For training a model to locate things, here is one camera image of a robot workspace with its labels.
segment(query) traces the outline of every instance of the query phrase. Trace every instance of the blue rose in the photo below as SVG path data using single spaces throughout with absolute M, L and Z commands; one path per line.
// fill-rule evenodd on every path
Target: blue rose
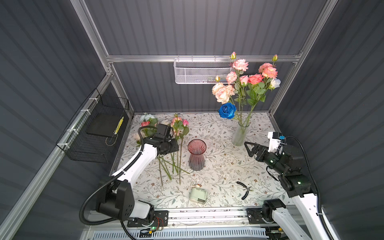
M 232 119 L 235 116 L 236 106 L 232 103 L 225 103 L 221 105 L 221 108 L 218 110 L 220 117 Z

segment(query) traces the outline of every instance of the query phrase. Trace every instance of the black wire basket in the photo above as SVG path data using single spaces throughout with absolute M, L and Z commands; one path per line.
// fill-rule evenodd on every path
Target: black wire basket
M 87 110 L 81 110 L 78 123 L 71 129 L 69 124 L 62 133 L 70 132 L 67 141 L 56 145 L 71 160 L 114 161 L 128 125 L 128 110 L 128 99 L 99 94 Z

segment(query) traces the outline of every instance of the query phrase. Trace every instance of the vase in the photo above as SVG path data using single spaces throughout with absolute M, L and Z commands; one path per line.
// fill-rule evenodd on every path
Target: vase
M 249 128 L 249 123 L 247 125 L 245 124 L 238 124 L 235 132 L 233 133 L 233 136 L 232 136 L 232 144 L 237 146 L 237 147 L 240 147 L 240 146 L 243 146 L 244 145 L 244 141 L 245 141 L 245 136 L 247 135 L 247 132 L 248 132 L 248 128 Z
M 188 144 L 188 151 L 191 153 L 189 157 L 189 167 L 194 171 L 200 171 L 205 167 L 205 159 L 203 153 L 207 150 L 207 145 L 203 140 L 194 139 Z

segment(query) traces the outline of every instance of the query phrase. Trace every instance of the gray wall panel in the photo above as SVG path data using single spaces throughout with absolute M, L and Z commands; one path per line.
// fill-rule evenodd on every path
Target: gray wall panel
M 261 64 L 250 63 L 246 73 L 257 73 Z M 136 112 L 216 111 L 221 106 L 212 95 L 212 84 L 176 84 L 172 63 L 114 66 Z M 291 66 L 292 63 L 277 63 L 278 78 L 284 81 Z M 268 91 L 265 103 L 260 102 L 255 110 L 268 110 L 278 91 Z
M 1 1 L 0 35 L 2 222 L 105 71 L 70 1 Z M 14 239 L 77 240 L 80 202 L 109 169 L 64 158 Z
M 384 229 L 383 11 L 383 1 L 339 0 L 275 114 L 303 143 L 342 239 Z
M 324 3 L 86 0 L 111 55 L 297 54 Z

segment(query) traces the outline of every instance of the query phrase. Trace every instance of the floral tablecloth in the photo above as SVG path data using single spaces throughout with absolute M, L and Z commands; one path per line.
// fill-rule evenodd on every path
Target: floral tablecloth
M 155 115 L 159 121 L 172 120 L 172 114 Z M 190 172 L 181 173 L 181 184 L 176 172 L 172 180 L 162 170 L 161 184 L 159 161 L 153 160 L 139 176 L 133 187 L 135 199 L 155 205 L 156 208 L 186 207 L 236 207 L 262 205 L 266 199 L 280 198 L 285 204 L 292 204 L 279 182 L 273 180 L 265 168 L 266 165 L 248 156 L 245 147 L 235 147 L 231 136 L 237 121 L 224 119 L 219 114 L 181 114 L 189 121 L 190 132 L 184 138 L 182 146 L 182 169 Z M 127 143 L 120 159 L 122 167 L 139 149 L 132 135 L 137 132 L 140 115 L 134 117 Z M 247 141 L 267 146 L 268 131 L 273 131 L 267 113 L 253 113 L 247 134 Z M 187 145 L 193 139 L 201 139 L 207 145 L 205 167 L 201 171 L 193 171 L 188 166 L 190 153 Z M 172 161 L 169 154 L 166 160 Z M 236 181 L 251 187 L 245 200 L 241 200 L 245 191 Z M 190 189 L 201 184 L 208 191 L 208 199 L 204 205 L 189 201 Z

